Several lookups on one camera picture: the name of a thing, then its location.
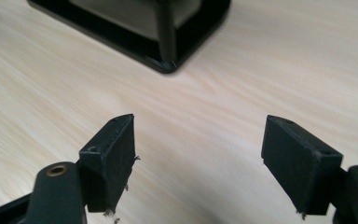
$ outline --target light wood surface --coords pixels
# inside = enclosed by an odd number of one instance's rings
[[[304,222],[260,151],[271,114],[343,153],[344,169],[358,164],[358,1],[234,0],[222,28],[165,77],[23,0],[0,0],[0,205],[128,113],[142,160],[120,224],[332,223],[333,206]]]

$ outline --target wood grain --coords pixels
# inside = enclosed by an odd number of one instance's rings
[[[142,160],[119,223],[304,223],[263,166],[265,119],[291,119],[343,153],[344,169],[358,164],[358,1],[234,0],[165,77],[26,1],[0,0],[0,205],[127,113]]]

